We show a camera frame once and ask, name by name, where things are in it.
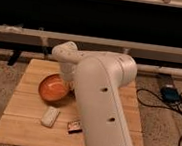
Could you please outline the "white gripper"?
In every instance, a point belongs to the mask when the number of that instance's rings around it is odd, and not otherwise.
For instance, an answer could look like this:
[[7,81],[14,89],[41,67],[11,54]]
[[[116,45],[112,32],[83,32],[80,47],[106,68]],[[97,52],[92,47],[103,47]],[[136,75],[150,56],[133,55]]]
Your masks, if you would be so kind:
[[72,86],[74,80],[75,65],[69,63],[61,63],[60,67],[60,72],[63,80]]

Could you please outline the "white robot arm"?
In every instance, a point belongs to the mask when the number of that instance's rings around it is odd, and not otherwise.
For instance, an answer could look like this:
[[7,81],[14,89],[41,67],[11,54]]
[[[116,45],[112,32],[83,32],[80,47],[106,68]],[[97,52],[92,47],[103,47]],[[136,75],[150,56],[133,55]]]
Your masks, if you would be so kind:
[[52,49],[63,80],[74,84],[85,146],[133,146],[119,88],[134,81],[137,65],[123,53],[80,51],[67,41]]

